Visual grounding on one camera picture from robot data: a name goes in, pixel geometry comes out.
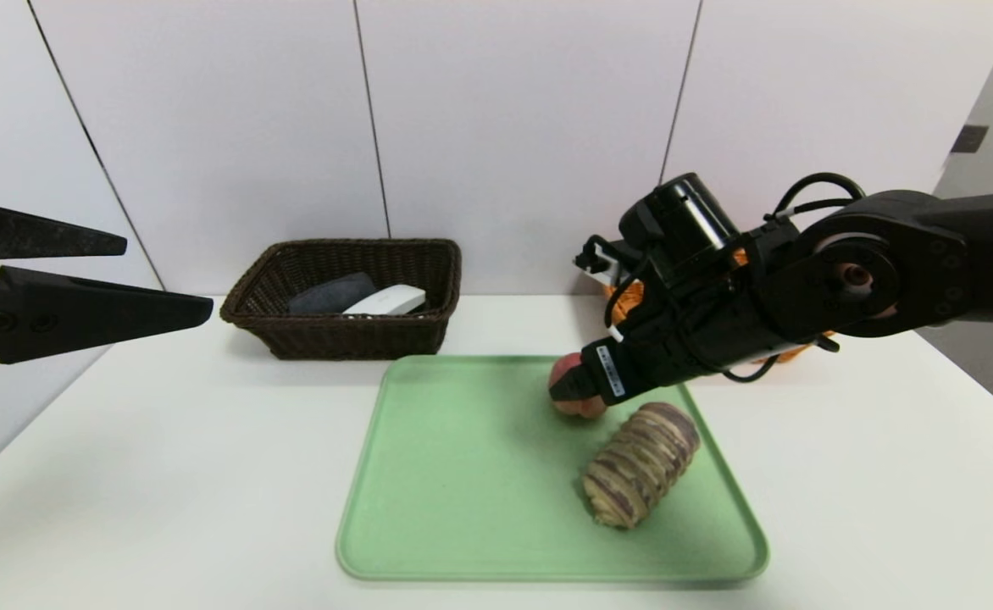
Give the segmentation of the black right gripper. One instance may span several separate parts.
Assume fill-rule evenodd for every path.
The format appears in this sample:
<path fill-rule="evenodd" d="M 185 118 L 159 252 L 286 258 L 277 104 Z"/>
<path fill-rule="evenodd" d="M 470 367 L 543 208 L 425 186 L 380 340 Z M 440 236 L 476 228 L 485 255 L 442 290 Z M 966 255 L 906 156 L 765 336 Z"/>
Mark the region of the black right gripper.
<path fill-rule="evenodd" d="M 580 402 L 600 395 L 605 404 L 615 405 L 711 374 L 713 366 L 691 347 L 676 309 L 644 302 L 612 335 L 583 347 L 581 363 L 555 362 L 548 396 L 554 402 Z"/>

